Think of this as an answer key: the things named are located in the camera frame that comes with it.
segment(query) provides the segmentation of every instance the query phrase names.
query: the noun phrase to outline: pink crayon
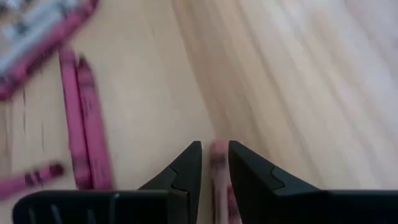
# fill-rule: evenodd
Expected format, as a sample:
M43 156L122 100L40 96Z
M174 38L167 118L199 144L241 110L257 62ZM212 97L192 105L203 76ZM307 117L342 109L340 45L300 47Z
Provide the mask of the pink crayon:
M94 13L98 0L89 0L65 15L49 33L0 76L0 100L8 99Z
M77 77L93 186L98 190L110 190L112 172L104 140L100 103L92 70L84 57L80 58Z
M7 199L12 194L43 184L62 175L63 167L56 163L16 175L15 177L0 180L0 200Z
M73 174L78 189L92 189L93 183L76 77L75 53L70 48L63 48L59 51L59 57Z

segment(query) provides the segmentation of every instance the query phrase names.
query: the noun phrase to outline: wooden surface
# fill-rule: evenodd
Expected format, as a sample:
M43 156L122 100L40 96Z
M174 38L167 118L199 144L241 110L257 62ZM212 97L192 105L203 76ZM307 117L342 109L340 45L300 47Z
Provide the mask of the wooden surface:
M398 188L394 0L115 0L72 40L96 72L118 189L203 141L245 139L320 188ZM0 109L0 174L50 159L73 189L58 60ZM0 203L1 223L23 192Z

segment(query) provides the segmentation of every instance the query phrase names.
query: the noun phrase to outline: black plastic device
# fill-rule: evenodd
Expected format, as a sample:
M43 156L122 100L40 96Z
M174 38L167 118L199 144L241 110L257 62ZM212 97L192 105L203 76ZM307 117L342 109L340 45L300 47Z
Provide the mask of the black plastic device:
M244 224L398 223L398 191L320 190L237 141L229 169ZM21 199L15 224L196 223L201 144L193 142L139 190L45 191Z

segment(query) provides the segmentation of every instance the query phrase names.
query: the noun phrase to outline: crayon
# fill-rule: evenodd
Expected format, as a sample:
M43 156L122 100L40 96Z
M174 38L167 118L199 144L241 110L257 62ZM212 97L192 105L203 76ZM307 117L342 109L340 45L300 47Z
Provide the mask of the crayon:
M75 53L64 47L59 51L65 112L67 116L69 150L73 174L78 189L92 189L90 163L83 126L79 89L76 77Z
M80 57L77 77L93 187L96 190L111 190L112 172L104 140L100 103L93 72L84 57Z
M214 140L210 145L209 155L213 223L241 224L238 204L229 179L228 141Z
M92 16L98 0L89 0L68 11L64 19L20 59L0 74L0 100L8 99L76 30Z
M12 194L33 186L41 185L44 182L62 175L63 167L61 164L55 163L0 180L0 200L7 199Z

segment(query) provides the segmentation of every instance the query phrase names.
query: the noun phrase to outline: wood grain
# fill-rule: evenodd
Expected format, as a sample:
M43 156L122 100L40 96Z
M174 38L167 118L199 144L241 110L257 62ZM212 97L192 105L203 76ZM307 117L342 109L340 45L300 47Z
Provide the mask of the wood grain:
M204 144L245 139L329 189L396 189L393 0L117 0L72 40L96 72L116 185L136 189ZM56 57L0 105L0 174L50 159L70 170ZM73 189L71 172L45 189ZM24 192L0 203L1 223Z

